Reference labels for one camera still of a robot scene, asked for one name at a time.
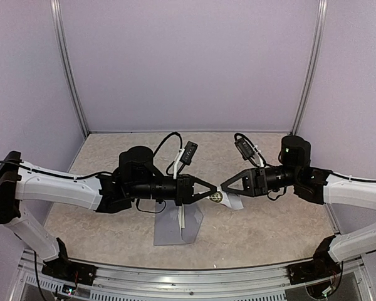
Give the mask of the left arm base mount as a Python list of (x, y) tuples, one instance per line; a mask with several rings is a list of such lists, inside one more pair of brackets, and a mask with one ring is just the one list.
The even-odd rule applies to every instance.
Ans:
[(56, 238), (56, 240), (59, 246), (58, 257), (43, 262), (42, 274), (73, 282), (75, 285), (92, 286), (98, 268), (95, 265), (71, 261), (68, 258), (65, 244), (60, 238)]

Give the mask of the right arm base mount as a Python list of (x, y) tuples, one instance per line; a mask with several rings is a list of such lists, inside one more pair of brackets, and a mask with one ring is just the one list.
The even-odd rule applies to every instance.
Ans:
[(287, 266), (291, 285), (312, 282), (342, 272), (342, 264), (335, 261), (329, 254), (330, 243), (335, 235), (325, 238), (316, 248), (311, 260)]

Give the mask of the green round seal sticker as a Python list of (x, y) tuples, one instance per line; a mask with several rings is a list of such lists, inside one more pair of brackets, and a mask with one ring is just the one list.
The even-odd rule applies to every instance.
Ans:
[(210, 195), (209, 196), (209, 199), (212, 201), (212, 202), (215, 202), (215, 203), (221, 203), (222, 200), (223, 200), (223, 195), (221, 192), (217, 191), (215, 192), (214, 194)]

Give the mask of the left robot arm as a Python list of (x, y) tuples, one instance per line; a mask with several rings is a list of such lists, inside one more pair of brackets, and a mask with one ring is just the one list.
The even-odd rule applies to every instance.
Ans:
[(113, 214), (131, 208), (138, 199), (191, 205), (214, 193), (211, 183), (178, 172), (166, 176), (154, 165), (154, 152), (135, 146), (122, 152), (113, 172), (87, 176), (59, 173), (22, 161), (11, 151), (0, 161), (0, 224), (32, 248), (63, 279), (75, 273), (62, 241), (51, 236), (28, 211), (24, 200), (70, 204), (97, 213)]

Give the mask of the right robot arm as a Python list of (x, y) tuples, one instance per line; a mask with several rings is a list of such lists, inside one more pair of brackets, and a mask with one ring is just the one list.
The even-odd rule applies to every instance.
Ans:
[[(376, 180), (345, 176), (311, 166), (311, 144), (297, 135), (281, 139), (279, 165), (268, 164), (258, 148), (244, 135), (234, 135), (234, 145), (252, 168), (221, 184), (226, 193), (270, 200), (282, 197), (288, 187), (300, 199), (313, 204), (342, 204), (376, 211)], [(325, 238), (308, 264), (308, 273), (321, 278), (333, 263), (376, 251), (376, 223), (344, 235)]]

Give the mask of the beige lined letter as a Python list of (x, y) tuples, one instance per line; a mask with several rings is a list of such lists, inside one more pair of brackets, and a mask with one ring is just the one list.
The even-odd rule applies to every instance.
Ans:
[(177, 217), (178, 217), (180, 230), (183, 230), (185, 228), (185, 207), (184, 207), (184, 205), (179, 206)]

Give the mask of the grey paper envelope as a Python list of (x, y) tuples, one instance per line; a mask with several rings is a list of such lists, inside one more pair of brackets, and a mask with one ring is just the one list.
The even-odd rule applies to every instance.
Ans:
[(163, 206), (156, 204), (154, 222), (154, 245), (187, 245), (195, 242), (201, 223), (203, 213), (197, 204), (184, 205), (185, 207), (185, 228), (180, 230), (178, 222), (178, 209), (173, 201), (165, 202)]

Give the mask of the white sticker sheet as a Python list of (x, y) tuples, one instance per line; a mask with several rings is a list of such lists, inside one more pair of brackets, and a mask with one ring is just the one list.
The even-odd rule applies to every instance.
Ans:
[(221, 204), (221, 205), (223, 205), (223, 206), (225, 206), (229, 209), (235, 210), (235, 211), (241, 210), (241, 209), (244, 208), (240, 195), (227, 193), (225, 191), (222, 191), (221, 188), (218, 188), (217, 191), (221, 192), (222, 195), (223, 195), (222, 202), (217, 203), (217, 204)]

